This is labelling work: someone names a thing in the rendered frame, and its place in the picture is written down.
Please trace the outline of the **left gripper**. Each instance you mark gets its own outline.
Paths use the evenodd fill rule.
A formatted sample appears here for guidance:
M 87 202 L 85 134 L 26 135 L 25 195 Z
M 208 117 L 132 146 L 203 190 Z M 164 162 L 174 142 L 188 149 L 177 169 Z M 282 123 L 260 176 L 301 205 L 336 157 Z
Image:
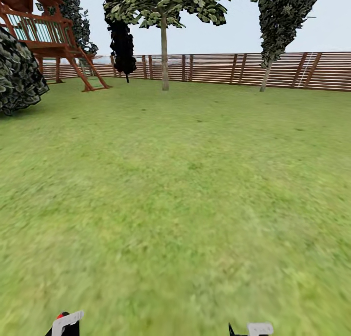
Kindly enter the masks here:
M 79 336 L 79 322 L 66 326 L 62 336 Z

